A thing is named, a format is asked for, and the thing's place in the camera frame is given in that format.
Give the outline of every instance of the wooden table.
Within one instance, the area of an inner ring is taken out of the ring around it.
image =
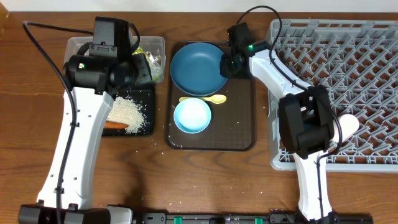
[[[0,223],[17,222],[19,207],[34,203],[55,150],[63,87],[22,29],[22,21],[93,30],[95,16],[135,23],[141,35],[162,36],[170,50],[180,40],[226,40],[240,13],[12,12],[0,42]],[[398,14],[282,13],[292,19],[398,20]],[[263,38],[275,16],[245,20]],[[62,68],[67,40],[76,34],[32,28]],[[123,203],[170,213],[269,213],[296,210],[296,172],[269,165],[267,89],[256,83],[257,143],[248,152],[176,151],[164,141],[167,87],[156,86],[156,125],[145,138],[103,138],[94,180],[94,206]],[[370,213],[375,223],[398,222],[397,174],[328,173],[328,194],[339,213]]]

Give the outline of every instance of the white wall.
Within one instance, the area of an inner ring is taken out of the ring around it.
[[[250,7],[265,4],[284,12],[398,12],[397,0],[0,0],[0,2],[9,11],[243,12]]]

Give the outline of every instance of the green clip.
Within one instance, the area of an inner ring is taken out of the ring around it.
[[[255,218],[254,219],[254,224],[262,224],[262,218]]]
[[[174,217],[174,224],[182,224],[182,217]]]

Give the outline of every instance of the white grain pile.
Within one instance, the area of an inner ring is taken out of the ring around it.
[[[128,125],[126,133],[138,133],[139,129],[146,125],[144,116],[140,112],[142,106],[135,104],[134,100],[117,97],[108,116],[108,121],[119,122]]]

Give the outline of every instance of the gray dish rack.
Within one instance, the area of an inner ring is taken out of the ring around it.
[[[278,29],[272,21],[266,40]],[[274,50],[298,77],[328,89],[337,114],[359,119],[358,131],[327,159],[328,171],[398,172],[397,21],[284,19]],[[268,100],[271,166],[295,170],[280,141],[278,102],[271,92]]]

